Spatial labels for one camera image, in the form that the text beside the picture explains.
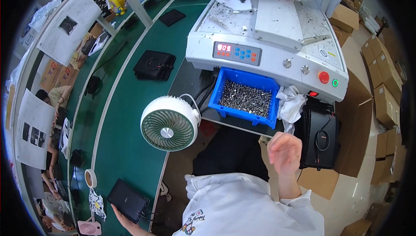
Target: yellow toy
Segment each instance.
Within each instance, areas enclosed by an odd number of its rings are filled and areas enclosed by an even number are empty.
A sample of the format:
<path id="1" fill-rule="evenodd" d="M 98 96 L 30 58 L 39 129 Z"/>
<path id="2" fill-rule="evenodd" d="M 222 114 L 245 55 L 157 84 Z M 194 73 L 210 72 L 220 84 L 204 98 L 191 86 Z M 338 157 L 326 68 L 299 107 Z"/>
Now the yellow toy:
<path id="1" fill-rule="evenodd" d="M 111 6 L 111 9 L 116 13 L 116 15 L 124 15 L 126 8 L 124 7 L 125 0 L 108 0 Z"/>

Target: stack of black cases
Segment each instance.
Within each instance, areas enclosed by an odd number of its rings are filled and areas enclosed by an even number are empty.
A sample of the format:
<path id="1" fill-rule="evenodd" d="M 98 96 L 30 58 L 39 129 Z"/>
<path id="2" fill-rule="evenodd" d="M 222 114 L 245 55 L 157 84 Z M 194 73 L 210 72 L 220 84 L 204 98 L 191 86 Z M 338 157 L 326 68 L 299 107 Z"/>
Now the stack of black cases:
<path id="1" fill-rule="evenodd" d="M 133 68 L 138 79 L 152 79 L 166 81 L 169 79 L 176 56 L 158 51 L 147 50 Z"/>
<path id="2" fill-rule="evenodd" d="M 294 135 L 302 140 L 302 155 L 300 169 L 313 167 L 320 169 L 333 169 L 336 157 L 340 151 L 338 143 L 339 125 L 335 114 L 335 107 L 331 104 L 319 102 L 315 98 L 308 98 L 300 119 L 295 122 Z M 328 134 L 320 132 L 323 127 Z"/>

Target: white hoodie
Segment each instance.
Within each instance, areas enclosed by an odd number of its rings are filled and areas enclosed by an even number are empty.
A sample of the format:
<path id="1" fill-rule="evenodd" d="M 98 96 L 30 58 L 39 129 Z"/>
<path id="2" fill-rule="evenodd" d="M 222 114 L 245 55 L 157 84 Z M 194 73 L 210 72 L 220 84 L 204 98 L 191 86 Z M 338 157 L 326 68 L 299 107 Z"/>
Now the white hoodie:
<path id="1" fill-rule="evenodd" d="M 273 201 L 270 185 L 242 173 L 185 175 L 189 204 L 182 228 L 172 236 L 324 235 L 324 218 L 308 190 L 295 199 Z"/>

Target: warning label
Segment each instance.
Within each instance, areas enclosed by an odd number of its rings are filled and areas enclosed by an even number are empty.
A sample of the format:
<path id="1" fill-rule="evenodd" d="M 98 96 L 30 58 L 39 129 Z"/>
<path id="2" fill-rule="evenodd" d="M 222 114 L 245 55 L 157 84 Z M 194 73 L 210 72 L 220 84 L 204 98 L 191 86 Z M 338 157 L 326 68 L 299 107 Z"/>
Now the warning label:
<path id="1" fill-rule="evenodd" d="M 319 55 L 326 58 L 326 59 L 329 59 L 331 62 L 336 63 L 336 56 L 333 53 L 327 52 L 324 49 L 320 49 L 319 50 Z"/>

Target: pink desk fan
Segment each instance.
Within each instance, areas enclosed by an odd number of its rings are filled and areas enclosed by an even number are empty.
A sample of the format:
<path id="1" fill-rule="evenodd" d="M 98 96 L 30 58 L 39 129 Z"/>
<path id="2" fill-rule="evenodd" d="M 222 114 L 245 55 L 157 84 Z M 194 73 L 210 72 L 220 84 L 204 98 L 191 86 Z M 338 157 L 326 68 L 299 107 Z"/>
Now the pink desk fan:
<path id="1" fill-rule="evenodd" d="M 101 224 L 91 220 L 92 217 L 86 221 L 78 221 L 80 233 L 84 235 L 101 235 Z"/>

